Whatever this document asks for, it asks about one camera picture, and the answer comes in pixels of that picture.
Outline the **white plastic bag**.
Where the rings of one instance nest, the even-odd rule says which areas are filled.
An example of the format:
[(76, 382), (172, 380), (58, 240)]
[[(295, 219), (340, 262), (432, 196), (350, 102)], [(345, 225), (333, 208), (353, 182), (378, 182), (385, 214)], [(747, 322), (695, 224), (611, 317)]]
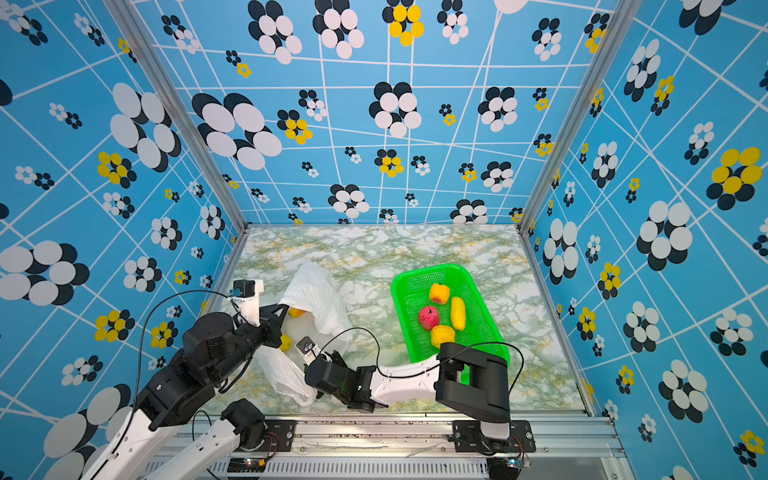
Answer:
[[(280, 302), (300, 312), (296, 317), (288, 316), (283, 324), (294, 349), (306, 336), (321, 346), (351, 326), (346, 304), (331, 272), (314, 262), (301, 264)], [(286, 353), (278, 347), (262, 346), (256, 351), (255, 359), (278, 394), (301, 407), (315, 401), (317, 390), (305, 383), (298, 352)]]

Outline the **pink toy apple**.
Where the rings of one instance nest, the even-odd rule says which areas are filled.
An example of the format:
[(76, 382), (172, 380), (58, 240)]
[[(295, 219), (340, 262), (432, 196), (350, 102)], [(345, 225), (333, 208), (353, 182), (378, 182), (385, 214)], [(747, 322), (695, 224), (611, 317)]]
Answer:
[(418, 313), (418, 322), (424, 330), (431, 331), (440, 324), (438, 309), (434, 306), (423, 307)]

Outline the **yellow toy orange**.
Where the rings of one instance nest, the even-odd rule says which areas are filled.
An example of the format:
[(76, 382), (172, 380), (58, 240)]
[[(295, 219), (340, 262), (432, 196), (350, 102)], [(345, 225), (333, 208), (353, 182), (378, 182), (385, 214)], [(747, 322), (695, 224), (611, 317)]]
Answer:
[(448, 325), (437, 325), (430, 330), (430, 341), (433, 347), (440, 349), (445, 343), (456, 342), (456, 331)]

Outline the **yellow toy apple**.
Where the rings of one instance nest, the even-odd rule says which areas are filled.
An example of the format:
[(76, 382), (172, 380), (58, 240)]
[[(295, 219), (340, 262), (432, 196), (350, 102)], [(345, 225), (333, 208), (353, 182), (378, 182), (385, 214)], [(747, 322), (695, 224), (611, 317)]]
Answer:
[(429, 299), (438, 305), (445, 305), (451, 298), (451, 290), (447, 285), (433, 283), (429, 290)]

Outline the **yellow toy mango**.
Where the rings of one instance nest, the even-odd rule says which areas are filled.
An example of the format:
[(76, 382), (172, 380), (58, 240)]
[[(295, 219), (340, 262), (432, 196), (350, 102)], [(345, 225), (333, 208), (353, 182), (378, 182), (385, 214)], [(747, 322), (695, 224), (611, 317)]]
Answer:
[(292, 339), (287, 335), (282, 335), (281, 345), (279, 346), (279, 350), (282, 352), (287, 352), (292, 346), (293, 346)]
[(451, 298), (450, 321), (456, 331), (464, 331), (467, 326), (467, 310), (464, 300), (459, 296)]

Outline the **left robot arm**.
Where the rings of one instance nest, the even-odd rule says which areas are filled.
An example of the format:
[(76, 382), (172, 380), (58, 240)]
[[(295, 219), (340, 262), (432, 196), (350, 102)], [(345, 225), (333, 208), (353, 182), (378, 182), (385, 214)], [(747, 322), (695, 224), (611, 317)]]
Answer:
[(288, 313), (285, 304), (258, 307), (238, 323), (224, 312), (200, 317), (183, 336), (183, 348), (136, 395), (133, 409), (84, 479), (137, 479), (163, 446), (213, 399), (237, 369), (244, 371), (261, 347), (277, 350)]

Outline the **yellow orange toy banana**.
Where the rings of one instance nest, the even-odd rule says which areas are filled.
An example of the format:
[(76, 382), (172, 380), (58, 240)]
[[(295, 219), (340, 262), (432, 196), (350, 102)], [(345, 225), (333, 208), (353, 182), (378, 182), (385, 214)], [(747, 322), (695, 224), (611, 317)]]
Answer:
[(300, 317), (300, 316), (304, 315), (304, 314), (305, 314), (305, 311), (304, 311), (304, 310), (300, 310), (300, 309), (298, 309), (298, 308), (294, 308), (294, 307), (291, 307), (291, 308), (289, 309), (289, 311), (288, 311), (288, 314), (289, 314), (289, 316), (290, 316), (290, 317), (292, 317), (292, 318), (298, 318), (298, 317)]

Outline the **green plastic basket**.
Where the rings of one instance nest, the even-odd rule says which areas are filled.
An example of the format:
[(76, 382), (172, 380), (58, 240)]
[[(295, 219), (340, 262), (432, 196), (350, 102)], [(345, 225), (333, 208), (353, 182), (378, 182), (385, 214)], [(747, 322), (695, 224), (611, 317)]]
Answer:
[(397, 313), (404, 344), (409, 359), (416, 363), (438, 353), (430, 341), (430, 331), (424, 330), (418, 322), (418, 313), (425, 306), (434, 306), (440, 314), (440, 323), (451, 326), (451, 298), (445, 305), (430, 301), (429, 290), (433, 283), (447, 285), (453, 296), (461, 297), (467, 310), (467, 326), (456, 331), (456, 343), (510, 359), (509, 348), (502, 344), (503, 338), (496, 321), (492, 318), (472, 275), (464, 267), (453, 264), (407, 271), (397, 275), (391, 283), (391, 295)]

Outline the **right circuit board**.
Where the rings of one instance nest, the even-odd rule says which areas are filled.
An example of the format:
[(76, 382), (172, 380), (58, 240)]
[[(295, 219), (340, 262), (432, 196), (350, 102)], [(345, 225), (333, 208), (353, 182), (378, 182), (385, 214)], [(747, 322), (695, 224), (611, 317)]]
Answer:
[(490, 480), (517, 480), (521, 473), (531, 468), (531, 462), (516, 458), (488, 458), (487, 473)]

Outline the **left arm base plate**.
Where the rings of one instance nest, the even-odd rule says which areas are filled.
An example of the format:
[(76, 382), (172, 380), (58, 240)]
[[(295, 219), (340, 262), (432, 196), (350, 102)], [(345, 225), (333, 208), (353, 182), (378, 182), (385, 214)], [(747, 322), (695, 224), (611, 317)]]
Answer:
[(241, 435), (239, 451), (283, 453), (289, 452), (296, 435), (297, 422), (286, 419), (267, 419), (247, 427)]

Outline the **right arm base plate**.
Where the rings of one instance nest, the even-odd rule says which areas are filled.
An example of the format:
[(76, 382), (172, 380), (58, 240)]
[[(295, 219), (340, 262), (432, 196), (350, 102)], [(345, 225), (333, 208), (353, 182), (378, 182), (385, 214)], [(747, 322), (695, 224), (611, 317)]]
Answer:
[(531, 425), (524, 420), (489, 423), (479, 420), (456, 420), (448, 436), (461, 453), (523, 454), (536, 451)]

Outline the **aluminium front rail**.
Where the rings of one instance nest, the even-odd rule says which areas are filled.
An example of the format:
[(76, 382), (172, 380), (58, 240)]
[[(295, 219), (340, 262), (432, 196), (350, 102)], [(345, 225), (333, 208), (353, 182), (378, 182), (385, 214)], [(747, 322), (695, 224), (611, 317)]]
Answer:
[[(461, 453), (448, 441), (458, 414), (344, 414), (269, 417), (297, 422), (289, 452), (239, 451), (223, 421), (181, 427), (137, 479), (489, 479), (488, 458), (529, 460), (518, 479), (632, 479), (614, 425), (579, 412), (516, 412), (531, 425), (536, 451)], [(261, 474), (227, 475), (232, 457), (264, 458)]]

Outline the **left aluminium corner post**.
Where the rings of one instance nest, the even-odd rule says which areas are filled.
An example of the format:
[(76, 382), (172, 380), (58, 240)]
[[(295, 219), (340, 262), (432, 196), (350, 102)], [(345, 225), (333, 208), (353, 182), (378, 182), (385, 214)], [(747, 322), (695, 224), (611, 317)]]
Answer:
[(247, 221), (230, 189), (225, 186), (216, 162), (187, 113), (182, 98), (174, 88), (168, 68), (152, 47), (147, 29), (140, 24), (139, 15), (129, 1), (104, 1), (104, 4), (119, 30), (127, 37), (130, 47), (135, 50), (143, 72), (178, 127), (181, 139), (189, 148), (191, 156), (216, 194), (224, 211), (229, 215), (238, 234), (244, 235), (248, 230)]

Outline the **aluminium corner post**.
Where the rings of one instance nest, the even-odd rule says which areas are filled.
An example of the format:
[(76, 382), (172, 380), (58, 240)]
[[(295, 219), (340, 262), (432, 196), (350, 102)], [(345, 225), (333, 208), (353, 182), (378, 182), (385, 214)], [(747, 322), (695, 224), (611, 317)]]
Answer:
[(225, 186), (216, 162), (187, 113), (182, 98), (174, 88), (168, 68), (152, 47), (147, 29), (140, 24), (139, 15), (129, 1), (104, 1), (104, 4), (119, 30), (127, 37), (130, 47), (135, 50), (143, 72), (178, 127), (181, 139), (189, 148), (191, 156), (216, 194), (224, 211), (229, 215), (238, 234), (244, 235), (248, 230), (247, 221), (230, 189)]
[(549, 185), (564, 161), (568, 148), (573, 143), (586, 117), (588, 105), (602, 85), (602, 81), (615, 60), (641, 5), (641, 0), (624, 0), (617, 3), (616, 10), (610, 18), (606, 37), (601, 41), (601, 46), (594, 54), (586, 70), (585, 77), (555, 138), (553, 152), (544, 163), (524, 208), (523, 219), (520, 223), (520, 235), (526, 233), (536, 220), (537, 212), (547, 196)]

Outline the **right aluminium corner post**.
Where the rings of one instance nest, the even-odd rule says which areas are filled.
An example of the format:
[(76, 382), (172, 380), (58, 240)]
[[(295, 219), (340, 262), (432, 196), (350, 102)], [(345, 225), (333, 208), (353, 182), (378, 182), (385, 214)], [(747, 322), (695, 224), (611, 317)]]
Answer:
[(641, 5), (641, 0), (624, 0), (617, 3), (616, 10), (610, 18), (606, 37), (601, 41), (601, 46), (594, 54), (586, 70), (585, 77), (555, 138), (553, 152), (544, 163), (524, 208), (523, 219), (520, 223), (520, 235), (526, 233), (536, 220), (537, 212), (547, 196), (549, 185), (564, 161), (568, 148), (573, 143), (586, 117), (588, 105), (602, 85), (602, 81), (615, 60)]

